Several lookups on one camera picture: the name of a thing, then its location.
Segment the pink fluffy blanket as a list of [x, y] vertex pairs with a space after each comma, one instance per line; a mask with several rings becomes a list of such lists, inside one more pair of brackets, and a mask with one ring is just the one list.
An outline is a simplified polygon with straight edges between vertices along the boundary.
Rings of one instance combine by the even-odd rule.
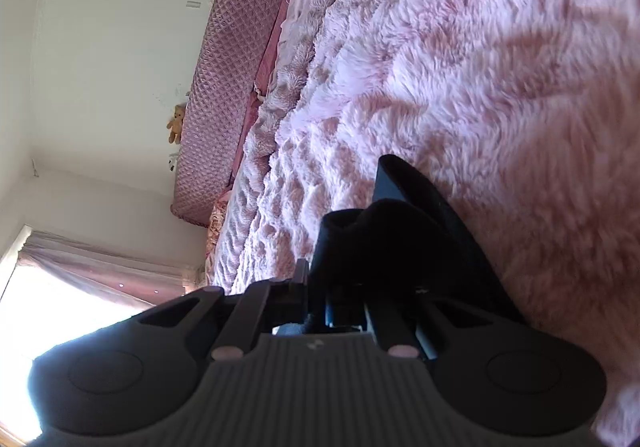
[[446, 198], [534, 324], [608, 376], [639, 436], [639, 0], [291, 0], [207, 278], [291, 273], [393, 154]]

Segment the dark navy pants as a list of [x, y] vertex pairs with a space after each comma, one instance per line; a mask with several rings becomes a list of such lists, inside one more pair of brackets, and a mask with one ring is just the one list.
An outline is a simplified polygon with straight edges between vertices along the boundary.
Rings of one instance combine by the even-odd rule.
[[308, 279], [309, 334], [368, 325], [370, 285], [411, 283], [430, 291], [439, 326], [524, 326], [484, 251], [457, 212], [421, 172], [394, 155], [378, 159], [364, 209], [323, 216]]

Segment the pink window curtain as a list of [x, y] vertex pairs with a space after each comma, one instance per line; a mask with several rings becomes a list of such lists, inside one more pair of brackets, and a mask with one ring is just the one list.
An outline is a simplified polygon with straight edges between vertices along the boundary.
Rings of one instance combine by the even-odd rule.
[[205, 285], [200, 267], [160, 264], [34, 230], [18, 263], [100, 299], [136, 308], [160, 305]]

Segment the small brown teddy bear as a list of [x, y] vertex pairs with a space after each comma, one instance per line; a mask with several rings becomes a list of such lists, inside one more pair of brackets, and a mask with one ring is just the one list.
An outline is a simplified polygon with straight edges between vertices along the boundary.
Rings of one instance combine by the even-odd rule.
[[174, 114], [167, 123], [166, 129], [169, 131], [168, 143], [179, 145], [181, 143], [182, 128], [184, 117], [186, 116], [186, 107], [176, 105]]

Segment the mauve quilted headboard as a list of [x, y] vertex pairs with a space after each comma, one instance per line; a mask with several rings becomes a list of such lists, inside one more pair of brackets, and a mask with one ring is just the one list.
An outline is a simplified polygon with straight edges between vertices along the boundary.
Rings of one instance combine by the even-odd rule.
[[196, 63], [171, 212], [206, 226], [238, 170], [250, 92], [283, 0], [214, 0]]

